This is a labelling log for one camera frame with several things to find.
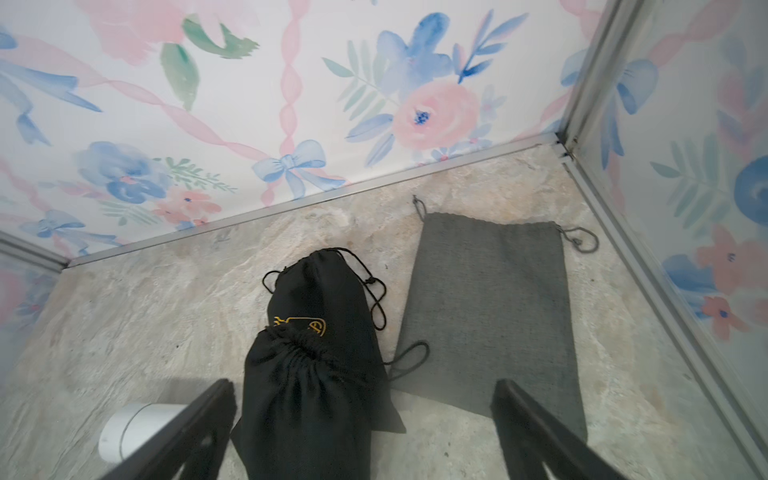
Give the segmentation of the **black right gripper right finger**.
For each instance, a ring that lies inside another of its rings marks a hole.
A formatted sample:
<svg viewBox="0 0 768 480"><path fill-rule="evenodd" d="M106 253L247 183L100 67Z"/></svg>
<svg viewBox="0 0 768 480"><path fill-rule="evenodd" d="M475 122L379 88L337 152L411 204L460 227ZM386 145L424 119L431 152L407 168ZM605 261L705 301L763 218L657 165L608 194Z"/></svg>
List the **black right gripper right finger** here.
<svg viewBox="0 0 768 480"><path fill-rule="evenodd" d="M511 479L624 477L510 379L496 382L491 412Z"/></svg>

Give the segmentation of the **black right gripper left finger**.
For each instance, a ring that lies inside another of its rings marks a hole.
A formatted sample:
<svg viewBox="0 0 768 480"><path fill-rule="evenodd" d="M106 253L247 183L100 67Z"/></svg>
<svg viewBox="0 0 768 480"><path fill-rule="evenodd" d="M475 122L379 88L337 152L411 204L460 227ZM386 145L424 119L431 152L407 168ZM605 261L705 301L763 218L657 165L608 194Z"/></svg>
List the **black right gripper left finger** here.
<svg viewBox="0 0 768 480"><path fill-rule="evenodd" d="M219 379L105 479L216 479L237 404L232 381Z"/></svg>

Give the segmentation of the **white hair dryer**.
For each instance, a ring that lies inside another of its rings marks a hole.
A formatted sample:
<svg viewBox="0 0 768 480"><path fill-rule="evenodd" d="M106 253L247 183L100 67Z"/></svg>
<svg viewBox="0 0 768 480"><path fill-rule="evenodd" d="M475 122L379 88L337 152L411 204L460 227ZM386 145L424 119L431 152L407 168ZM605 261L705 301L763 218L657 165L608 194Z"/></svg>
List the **white hair dryer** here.
<svg viewBox="0 0 768 480"><path fill-rule="evenodd" d="M115 412L104 425L98 453L108 464L119 464L180 414L186 405L131 403Z"/></svg>

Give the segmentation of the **black pouch with gold logo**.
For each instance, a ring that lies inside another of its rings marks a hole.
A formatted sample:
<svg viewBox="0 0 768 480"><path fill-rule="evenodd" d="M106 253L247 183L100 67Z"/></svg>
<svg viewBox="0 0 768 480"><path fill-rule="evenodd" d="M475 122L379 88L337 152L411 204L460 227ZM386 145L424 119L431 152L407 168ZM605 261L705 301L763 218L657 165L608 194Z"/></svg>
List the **black pouch with gold logo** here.
<svg viewBox="0 0 768 480"><path fill-rule="evenodd" d="M310 330L269 326L244 365L231 440L251 479L368 479L372 435L403 434L387 378L348 367Z"/></svg>

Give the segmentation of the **grey fabric drawstring pouch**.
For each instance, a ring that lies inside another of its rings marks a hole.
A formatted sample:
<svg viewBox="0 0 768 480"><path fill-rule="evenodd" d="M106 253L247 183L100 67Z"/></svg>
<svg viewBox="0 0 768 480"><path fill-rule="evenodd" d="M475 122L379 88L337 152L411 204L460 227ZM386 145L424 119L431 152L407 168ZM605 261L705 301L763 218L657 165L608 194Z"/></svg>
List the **grey fabric drawstring pouch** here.
<svg viewBox="0 0 768 480"><path fill-rule="evenodd" d="M565 253L598 237L552 221L499 224L415 209L422 232L398 339L395 389L489 416L510 379L579 438L579 385Z"/></svg>

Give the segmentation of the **plain black drawstring pouch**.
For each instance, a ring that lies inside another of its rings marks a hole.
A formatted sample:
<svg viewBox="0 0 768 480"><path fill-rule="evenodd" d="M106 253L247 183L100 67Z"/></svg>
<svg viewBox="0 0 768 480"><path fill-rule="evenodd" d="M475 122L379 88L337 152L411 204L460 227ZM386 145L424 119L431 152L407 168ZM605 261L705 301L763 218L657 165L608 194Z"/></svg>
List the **plain black drawstring pouch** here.
<svg viewBox="0 0 768 480"><path fill-rule="evenodd" d="M331 354L361 377L358 391L375 431L403 434L368 304L369 286L378 281L369 270L359 276L345 248L317 250L277 273L267 307L269 322L304 329L323 341Z"/></svg>

